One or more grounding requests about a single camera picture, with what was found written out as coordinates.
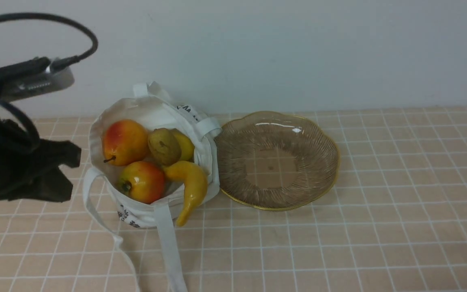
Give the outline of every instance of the fruit stem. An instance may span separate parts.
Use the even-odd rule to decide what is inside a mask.
[[[116,156],[113,155],[110,159],[104,159],[104,163],[108,163],[109,161],[115,160],[115,159],[116,159]]]
[[[125,181],[123,184],[122,184],[122,189],[124,190],[124,192],[126,194],[129,194],[129,191],[131,190],[131,188],[133,187],[133,185],[131,184],[130,181]]]

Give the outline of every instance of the banana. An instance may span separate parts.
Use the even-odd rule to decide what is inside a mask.
[[[165,175],[172,181],[183,181],[183,210],[176,220],[177,226],[184,226],[189,220],[192,211],[203,203],[208,180],[203,169],[189,161],[178,161],[171,166],[164,167]]]
[[[189,139],[189,137],[185,136],[182,132],[180,132],[178,129],[172,129],[170,130],[173,134],[174,137],[178,140],[178,143],[180,144],[181,147],[181,157],[180,161],[191,161],[194,158],[194,144],[192,144],[192,141]]]
[[[181,147],[174,134],[167,128],[159,128],[148,137],[152,157],[161,165],[171,165],[181,157]]]

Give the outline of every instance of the fake fruit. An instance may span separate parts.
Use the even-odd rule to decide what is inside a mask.
[[[168,179],[183,181],[185,185],[183,210],[176,220],[176,225],[181,227],[187,223],[192,211],[203,203],[208,190],[208,180],[203,169],[189,161],[178,161],[169,167],[163,168],[163,170]]]
[[[180,144],[180,161],[191,161],[194,158],[194,144],[192,144],[192,141],[178,129],[172,129],[170,131],[174,134],[176,140],[178,140],[178,144]]]
[[[104,162],[126,166],[149,155],[148,132],[133,120],[119,120],[107,128],[102,138]]]
[[[150,204],[163,195],[165,174],[151,162],[133,162],[122,171],[117,188],[135,201]]]
[[[181,147],[174,134],[167,128],[155,129],[148,137],[149,149],[154,160],[161,165],[171,165],[181,157]]]

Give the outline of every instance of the white tote bag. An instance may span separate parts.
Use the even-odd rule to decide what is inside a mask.
[[[165,261],[165,272],[170,287],[173,292],[187,292],[173,224],[173,219],[183,209],[184,186],[180,183],[173,183],[166,191],[164,198],[150,205],[125,196],[114,187],[123,167],[103,162],[101,139],[111,124],[124,118],[135,120],[151,131],[161,127],[177,128],[193,142],[195,146],[194,162],[201,166],[208,175],[208,191],[203,201],[205,203],[219,192],[219,171],[214,137],[221,132],[221,127],[215,118],[206,116],[195,107],[179,105],[156,82],[152,82],[150,85],[137,84],[133,90],[135,98],[124,98],[117,101],[106,109],[91,126],[89,155],[92,168],[86,172],[84,177],[84,204],[92,218],[113,235],[115,249],[124,254],[132,272],[137,276],[131,259],[120,247],[124,241],[123,238],[105,225],[89,198],[91,183],[97,177],[103,177],[107,190],[115,199],[120,220],[136,228],[156,227],[158,229],[163,260]]]

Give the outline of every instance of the black cable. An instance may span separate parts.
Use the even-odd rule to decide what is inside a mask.
[[[66,24],[68,26],[72,26],[73,28],[80,30],[85,35],[87,35],[89,39],[91,39],[91,42],[92,42],[91,48],[89,48],[89,50],[85,51],[81,55],[79,56],[75,55],[72,57],[53,61],[51,65],[52,69],[57,70],[57,71],[62,70],[74,63],[78,63],[81,60],[89,57],[90,55],[93,55],[93,53],[95,53],[96,49],[99,46],[99,41],[96,38],[96,35],[91,30],[89,30],[89,28],[69,18],[65,18],[59,15],[48,14],[48,13],[7,13],[7,14],[0,15],[0,22],[15,21],[15,20],[47,20],[47,21],[59,22],[60,24]]]

